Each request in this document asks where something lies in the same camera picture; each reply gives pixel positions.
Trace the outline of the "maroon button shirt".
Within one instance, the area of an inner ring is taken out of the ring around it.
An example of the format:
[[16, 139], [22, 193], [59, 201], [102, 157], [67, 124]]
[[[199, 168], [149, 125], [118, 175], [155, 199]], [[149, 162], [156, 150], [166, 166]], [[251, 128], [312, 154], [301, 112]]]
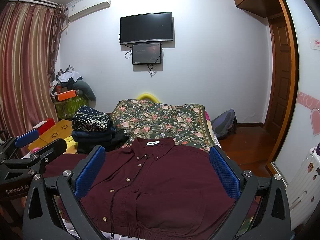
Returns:
[[81, 198], [101, 231], [142, 239], [207, 239], [234, 202], [207, 152], [172, 138], [137, 138], [108, 152]]

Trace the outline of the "patterned navy folded cloth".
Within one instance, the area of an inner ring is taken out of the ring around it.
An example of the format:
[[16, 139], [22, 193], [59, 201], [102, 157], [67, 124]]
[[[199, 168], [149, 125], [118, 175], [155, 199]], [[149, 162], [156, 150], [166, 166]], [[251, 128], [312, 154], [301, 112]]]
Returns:
[[72, 129], [83, 132], [104, 132], [111, 126], [111, 118], [89, 106], [81, 106], [72, 117]]

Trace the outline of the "green storage box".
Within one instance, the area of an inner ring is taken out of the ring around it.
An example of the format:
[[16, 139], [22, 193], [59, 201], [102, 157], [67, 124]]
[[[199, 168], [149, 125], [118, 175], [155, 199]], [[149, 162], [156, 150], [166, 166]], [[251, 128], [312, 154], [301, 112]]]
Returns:
[[76, 96], [54, 103], [59, 119], [71, 119], [81, 106], [88, 106], [86, 97]]

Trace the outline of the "yellow headboard object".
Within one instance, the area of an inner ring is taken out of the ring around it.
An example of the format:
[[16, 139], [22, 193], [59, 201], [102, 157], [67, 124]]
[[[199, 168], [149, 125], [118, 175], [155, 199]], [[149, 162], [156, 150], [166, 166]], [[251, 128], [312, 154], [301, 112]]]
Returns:
[[150, 93], [140, 94], [137, 97], [137, 100], [149, 100], [149, 101], [152, 101], [152, 102], [155, 102], [155, 103], [160, 103], [160, 101], [154, 95], [152, 95]]

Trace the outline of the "dark blue folded clothes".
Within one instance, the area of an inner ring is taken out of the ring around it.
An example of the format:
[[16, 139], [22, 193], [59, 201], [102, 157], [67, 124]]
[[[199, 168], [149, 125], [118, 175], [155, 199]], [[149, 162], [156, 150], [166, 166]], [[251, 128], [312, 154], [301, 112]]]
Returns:
[[129, 140], [129, 135], [123, 130], [116, 130], [114, 127], [103, 132], [72, 131], [72, 137], [77, 145], [79, 154], [89, 154], [96, 145], [103, 146], [106, 152], [121, 148]]

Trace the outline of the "red box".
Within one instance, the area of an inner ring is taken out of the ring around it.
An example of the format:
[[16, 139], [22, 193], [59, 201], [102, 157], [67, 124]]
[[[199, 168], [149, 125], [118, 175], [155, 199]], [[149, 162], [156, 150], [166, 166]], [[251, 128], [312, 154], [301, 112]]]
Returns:
[[55, 125], [55, 121], [53, 118], [47, 118], [46, 120], [41, 121], [40, 123], [36, 124], [32, 127], [32, 129], [36, 129], [39, 135], [45, 133], [48, 129]]

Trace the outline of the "floral bed cover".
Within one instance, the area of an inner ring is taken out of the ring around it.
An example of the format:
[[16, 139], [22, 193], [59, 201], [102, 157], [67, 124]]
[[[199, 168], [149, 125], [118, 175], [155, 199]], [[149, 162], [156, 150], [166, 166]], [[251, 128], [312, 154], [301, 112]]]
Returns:
[[220, 146], [203, 105], [167, 105], [147, 100], [120, 101], [111, 114], [116, 128], [129, 139], [124, 146], [132, 145], [136, 138], [162, 139], [171, 137], [176, 145], [186, 145], [209, 152]]

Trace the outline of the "grey cloth pile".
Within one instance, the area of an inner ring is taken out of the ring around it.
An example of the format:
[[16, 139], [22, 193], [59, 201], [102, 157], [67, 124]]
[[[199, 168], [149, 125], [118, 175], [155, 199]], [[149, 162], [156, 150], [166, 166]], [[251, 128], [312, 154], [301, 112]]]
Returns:
[[68, 90], [80, 90], [89, 101], [96, 101], [93, 90], [85, 81], [77, 79], [75, 82], [73, 79], [69, 79], [67, 82], [61, 82], [60, 86], [62, 88], [67, 87]]

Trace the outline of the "orange box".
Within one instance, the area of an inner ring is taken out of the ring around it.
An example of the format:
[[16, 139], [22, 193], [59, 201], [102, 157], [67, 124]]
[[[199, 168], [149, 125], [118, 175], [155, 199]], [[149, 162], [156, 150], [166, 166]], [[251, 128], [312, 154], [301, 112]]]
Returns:
[[70, 98], [74, 98], [76, 97], [76, 92], [75, 90], [68, 90], [66, 92], [63, 92], [63, 93], [60, 93], [60, 94], [57, 94], [55, 96], [55, 100], [57, 102], [60, 102], [60, 101], [64, 101], [64, 100], [68, 100]]

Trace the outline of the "black wall television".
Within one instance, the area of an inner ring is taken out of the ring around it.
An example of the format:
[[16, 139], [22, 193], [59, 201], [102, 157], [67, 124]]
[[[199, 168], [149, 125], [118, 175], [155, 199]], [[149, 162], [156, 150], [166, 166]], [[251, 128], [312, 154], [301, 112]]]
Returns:
[[120, 44], [173, 40], [174, 24], [171, 12], [120, 18]]

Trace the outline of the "grey purple backpack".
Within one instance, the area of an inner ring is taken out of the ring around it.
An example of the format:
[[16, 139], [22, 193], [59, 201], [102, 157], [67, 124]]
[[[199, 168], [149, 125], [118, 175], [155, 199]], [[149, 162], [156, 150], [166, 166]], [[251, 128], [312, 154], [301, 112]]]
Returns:
[[211, 121], [213, 132], [218, 139], [223, 139], [236, 132], [237, 119], [234, 109], [229, 109]]

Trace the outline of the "striped pink curtain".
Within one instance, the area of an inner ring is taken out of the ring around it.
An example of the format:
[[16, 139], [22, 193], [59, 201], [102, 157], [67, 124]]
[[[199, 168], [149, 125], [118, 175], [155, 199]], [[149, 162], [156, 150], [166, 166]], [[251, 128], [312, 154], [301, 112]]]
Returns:
[[66, 20], [66, 7], [9, 2], [1, 12], [1, 129], [29, 132], [57, 114], [49, 85]]

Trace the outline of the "white air conditioner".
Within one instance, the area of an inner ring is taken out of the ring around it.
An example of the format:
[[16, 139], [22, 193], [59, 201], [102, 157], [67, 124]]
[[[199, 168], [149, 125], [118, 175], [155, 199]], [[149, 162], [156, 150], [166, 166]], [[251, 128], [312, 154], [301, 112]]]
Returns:
[[67, 6], [68, 20], [69, 22], [73, 22], [110, 6], [111, 0], [80, 0], [73, 5]]

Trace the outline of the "brown wooden door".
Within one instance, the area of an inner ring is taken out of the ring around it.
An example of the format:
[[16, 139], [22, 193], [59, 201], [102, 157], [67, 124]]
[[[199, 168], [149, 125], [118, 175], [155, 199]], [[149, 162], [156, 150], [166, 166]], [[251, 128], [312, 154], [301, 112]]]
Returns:
[[272, 38], [273, 69], [265, 130], [277, 139], [284, 122], [290, 93], [291, 48], [285, 17], [278, 15], [268, 21]]

